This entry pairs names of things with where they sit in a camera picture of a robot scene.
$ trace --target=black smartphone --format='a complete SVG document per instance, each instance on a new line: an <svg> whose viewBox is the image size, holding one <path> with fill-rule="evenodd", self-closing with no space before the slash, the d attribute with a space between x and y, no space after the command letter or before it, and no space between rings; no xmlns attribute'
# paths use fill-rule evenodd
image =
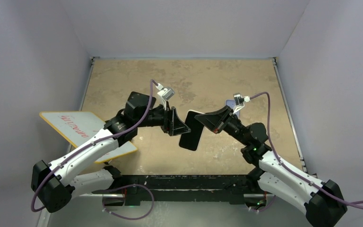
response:
<svg viewBox="0 0 363 227"><path fill-rule="evenodd" d="M202 130L204 129L204 125L194 118L198 114L203 113L194 110L189 110L187 112L186 121L184 123L191 129L191 132L180 136L179 147L192 151L197 150Z"/></svg>

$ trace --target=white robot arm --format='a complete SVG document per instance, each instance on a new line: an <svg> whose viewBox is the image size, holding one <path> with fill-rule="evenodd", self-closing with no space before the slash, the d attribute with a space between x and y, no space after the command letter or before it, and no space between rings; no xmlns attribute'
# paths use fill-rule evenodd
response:
<svg viewBox="0 0 363 227"><path fill-rule="evenodd" d="M113 180L120 177L120 171L115 167L106 166L95 173L78 174L101 156L135 137L137 127L160 126L170 136L191 131L177 116L176 109L169 107L168 100L174 94L173 90L160 84L156 86L160 90L161 103L165 105L152 108L155 98L150 102L149 96L132 92L125 108L108 120L89 141L48 164L41 160L34 165L31 188L49 212L60 210L81 194L108 189Z"/></svg>
<svg viewBox="0 0 363 227"><path fill-rule="evenodd" d="M250 188L260 188L294 205L315 227L334 226L346 213L346 205L318 189L343 200L339 186L332 180L325 183L312 177L276 156L272 148L265 144L268 136L264 124L244 126L228 106L215 112L196 115L195 119L213 133L225 131L245 145L241 149L243 158L255 166L246 176Z"/></svg>

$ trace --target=stained wooden surface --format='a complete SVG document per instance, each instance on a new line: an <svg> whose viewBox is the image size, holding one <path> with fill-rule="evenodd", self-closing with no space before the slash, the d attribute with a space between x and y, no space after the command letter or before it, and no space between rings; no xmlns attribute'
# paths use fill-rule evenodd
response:
<svg viewBox="0 0 363 227"><path fill-rule="evenodd" d="M301 168L271 60L97 60L82 110L110 119L124 108L131 91L149 94L150 79L175 90L169 103L176 107L182 120L190 109L219 110L234 93L252 96L268 91L271 96L270 134L276 150ZM246 104L240 119L245 125L266 124L267 106L266 96L260 96ZM197 151L180 148L179 136L169 137L159 127L139 128L132 142L139 151L111 162L123 174L247 174L253 169L242 158L243 145L225 132L213 134L204 129ZM95 164L87 172L101 167Z"/></svg>

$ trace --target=white enclosure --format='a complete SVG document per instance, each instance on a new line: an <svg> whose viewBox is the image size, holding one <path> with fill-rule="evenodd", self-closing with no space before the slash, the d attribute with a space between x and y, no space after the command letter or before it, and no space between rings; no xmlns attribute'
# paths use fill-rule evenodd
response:
<svg viewBox="0 0 363 227"><path fill-rule="evenodd" d="M308 171L363 200L363 0L0 0L0 226L37 225L32 166L68 147L38 113L79 109L92 56L279 57ZM283 202L261 215L308 225Z"/></svg>

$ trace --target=floor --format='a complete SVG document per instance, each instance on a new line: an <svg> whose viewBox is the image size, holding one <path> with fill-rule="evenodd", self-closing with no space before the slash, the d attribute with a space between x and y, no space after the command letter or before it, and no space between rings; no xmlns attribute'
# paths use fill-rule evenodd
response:
<svg viewBox="0 0 363 227"><path fill-rule="evenodd" d="M149 94L150 79L175 90L169 104L182 120L190 109L219 110L234 93L252 96L268 91L272 99L270 135L277 152L301 168L271 60L97 60L82 110L108 120L124 108L131 91ZM266 124L267 106L266 96L247 103L240 113L242 123ZM205 129L197 151L180 148L179 136L170 137L159 127L139 128L132 142L139 151L111 162L125 175L247 174L253 169L241 156L243 145L225 132L213 134ZM84 173L100 168L94 164Z"/></svg>
<svg viewBox="0 0 363 227"><path fill-rule="evenodd" d="M151 202L136 207L112 207L130 218L144 215ZM245 205L227 202L155 202L150 215L135 221L123 220L102 212L101 198L78 197L51 214L47 227L310 227L298 209L277 198L272 207L260 214Z"/></svg>

